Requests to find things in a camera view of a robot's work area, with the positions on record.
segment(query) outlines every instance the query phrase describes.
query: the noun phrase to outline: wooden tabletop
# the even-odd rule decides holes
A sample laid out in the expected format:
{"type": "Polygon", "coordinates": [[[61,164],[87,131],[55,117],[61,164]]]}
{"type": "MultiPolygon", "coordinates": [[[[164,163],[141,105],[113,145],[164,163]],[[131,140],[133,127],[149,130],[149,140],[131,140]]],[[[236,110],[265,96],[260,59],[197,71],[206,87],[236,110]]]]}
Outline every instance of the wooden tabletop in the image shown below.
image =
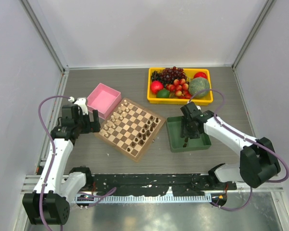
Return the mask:
{"type": "MultiPolygon", "coordinates": [[[[226,105],[219,116],[231,126],[251,135],[250,125],[240,97],[238,86],[230,67],[208,68],[212,88],[225,94],[226,105]]],[[[72,70],[69,73],[64,95],[88,97],[94,88],[103,83],[149,110],[167,118],[181,116],[181,105],[150,104],[146,98],[148,69],[72,70]]],[[[214,102],[201,107],[202,111],[214,111],[222,99],[213,93],[214,102]]],[[[238,156],[220,141],[211,137],[208,150],[185,153],[170,151],[166,126],[160,130],[147,153],[139,163],[96,138],[94,134],[82,134],[67,161],[65,174],[71,168],[87,166],[92,173],[205,173],[220,163],[235,163],[238,156]]]]}

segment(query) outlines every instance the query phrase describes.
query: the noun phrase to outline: wall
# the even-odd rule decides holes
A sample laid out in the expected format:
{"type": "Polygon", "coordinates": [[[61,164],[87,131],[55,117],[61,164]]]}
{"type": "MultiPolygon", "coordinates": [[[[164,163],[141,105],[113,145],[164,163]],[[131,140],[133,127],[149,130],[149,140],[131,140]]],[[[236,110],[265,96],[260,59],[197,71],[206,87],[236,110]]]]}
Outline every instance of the wall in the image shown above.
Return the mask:
{"type": "Polygon", "coordinates": [[[231,65],[266,0],[30,0],[70,67],[231,65]]]}
{"type": "MultiPolygon", "coordinates": [[[[45,135],[38,105],[55,94],[59,79],[20,2],[0,0],[0,231],[13,230],[25,175],[34,173],[45,135]]],[[[44,106],[44,118],[51,108],[44,106]]]]}
{"type": "MultiPolygon", "coordinates": [[[[256,135],[289,165],[289,0],[276,1],[237,73],[256,135]]],[[[284,188],[289,198],[289,180],[284,188]]]]}

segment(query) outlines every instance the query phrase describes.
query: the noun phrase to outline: red fruit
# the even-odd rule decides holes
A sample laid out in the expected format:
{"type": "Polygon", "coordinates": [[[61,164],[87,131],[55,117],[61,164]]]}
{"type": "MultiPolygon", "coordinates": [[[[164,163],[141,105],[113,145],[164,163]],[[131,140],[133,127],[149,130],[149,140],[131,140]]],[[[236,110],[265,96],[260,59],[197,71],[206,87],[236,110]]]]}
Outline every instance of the red fruit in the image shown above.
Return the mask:
{"type": "Polygon", "coordinates": [[[181,96],[182,95],[182,92],[180,91],[180,90],[177,90],[176,92],[175,92],[175,96],[181,96]]]}
{"type": "Polygon", "coordinates": [[[181,85],[178,85],[175,89],[176,89],[176,90],[182,90],[182,86],[181,86],[181,85]]]}
{"type": "Polygon", "coordinates": [[[182,79],[180,80],[180,85],[183,85],[184,83],[186,83],[186,80],[185,80],[184,78],[182,78],[182,79]]]}
{"type": "Polygon", "coordinates": [[[203,72],[198,72],[194,75],[194,78],[198,78],[198,77],[203,77],[203,78],[208,79],[206,73],[203,73],[203,72]]]}
{"type": "Polygon", "coordinates": [[[153,81],[151,83],[150,89],[153,92],[153,94],[157,94],[157,92],[159,90],[163,90],[164,89],[164,86],[163,86],[163,84],[161,82],[155,80],[155,81],[153,81]]]}
{"type": "Polygon", "coordinates": [[[169,85],[169,91],[175,91],[175,86],[172,85],[172,84],[170,84],[170,85],[169,85]]]}
{"type": "Polygon", "coordinates": [[[182,89],[183,89],[183,90],[187,90],[187,89],[188,89],[188,84],[187,84],[187,83],[184,83],[184,84],[182,85],[182,89]]]}
{"type": "Polygon", "coordinates": [[[189,92],[188,92],[187,90],[183,90],[182,93],[183,93],[183,95],[185,95],[185,96],[189,94],[189,92]]]}
{"type": "Polygon", "coordinates": [[[175,79],[175,80],[173,81],[173,84],[174,84],[175,86],[178,86],[178,85],[180,85],[180,81],[179,81],[178,79],[175,79]]]}
{"type": "Polygon", "coordinates": [[[192,97],[192,95],[190,93],[185,95],[185,98],[190,99],[192,97]]]}

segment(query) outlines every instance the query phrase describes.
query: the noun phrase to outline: robotic arm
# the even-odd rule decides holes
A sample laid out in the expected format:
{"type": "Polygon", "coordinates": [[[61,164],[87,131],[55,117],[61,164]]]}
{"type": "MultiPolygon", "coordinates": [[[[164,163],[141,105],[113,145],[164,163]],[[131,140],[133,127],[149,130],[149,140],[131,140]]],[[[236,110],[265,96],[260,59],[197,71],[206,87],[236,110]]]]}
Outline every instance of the robotic arm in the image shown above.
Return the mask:
{"type": "Polygon", "coordinates": [[[238,164],[220,164],[209,171],[216,183],[244,181],[250,187],[257,188],[280,172],[278,159],[250,142],[254,141],[274,151],[269,139],[263,137],[258,140],[248,136],[227,125],[219,117],[218,123],[213,112],[203,113],[193,102],[183,106],[181,111],[184,115],[181,122],[182,138],[199,139],[202,133],[206,133],[223,142],[240,157],[238,164]]]}
{"type": "Polygon", "coordinates": [[[43,213],[48,224],[64,225],[69,217],[70,204],[74,202],[76,194],[93,184],[90,169],[87,167],[72,169],[67,180],[62,183],[66,162],[76,139],[82,133],[99,132],[101,128],[97,110],[93,110],[93,122],[90,121],[86,98],[78,98],[75,101],[71,97],[69,101],[72,104],[62,106],[61,121],[51,131],[56,148],[52,166],[53,148],[51,146],[43,173],[33,193],[26,193],[23,197],[23,205],[31,224],[42,224],[39,197],[50,166],[51,170],[43,197],[43,213]]]}

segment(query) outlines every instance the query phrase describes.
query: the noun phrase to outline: shiny gray floor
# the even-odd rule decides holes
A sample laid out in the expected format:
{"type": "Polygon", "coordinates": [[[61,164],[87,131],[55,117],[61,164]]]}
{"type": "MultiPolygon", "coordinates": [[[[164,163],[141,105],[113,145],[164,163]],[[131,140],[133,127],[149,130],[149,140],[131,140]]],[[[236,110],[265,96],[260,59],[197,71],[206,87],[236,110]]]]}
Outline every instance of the shiny gray floor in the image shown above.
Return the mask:
{"type": "MultiPolygon", "coordinates": [[[[233,127],[251,135],[239,90],[230,67],[209,68],[212,88],[226,96],[219,116],[233,127]]],[[[150,104],[146,98],[148,69],[107,69],[70,71],[64,95],[87,97],[101,82],[121,92],[138,104],[163,117],[181,116],[181,105],[150,104]]],[[[215,110],[221,97],[213,93],[214,102],[202,110],[215,110]]],[[[220,163],[235,163],[238,156],[220,141],[212,138],[208,150],[171,153],[166,126],[158,134],[148,152],[136,163],[97,139],[93,134],[80,135],[71,153],[65,173],[86,165],[92,173],[204,173],[220,163]]]]}
{"type": "MultiPolygon", "coordinates": [[[[248,193],[229,193],[227,206],[239,207],[248,193]]],[[[60,230],[51,226],[53,231],[60,230]]],[[[26,231],[46,231],[28,226],[26,231]]],[[[73,210],[64,231],[280,231],[271,193],[254,193],[251,203],[237,212],[209,203],[98,205],[73,210]]]]}

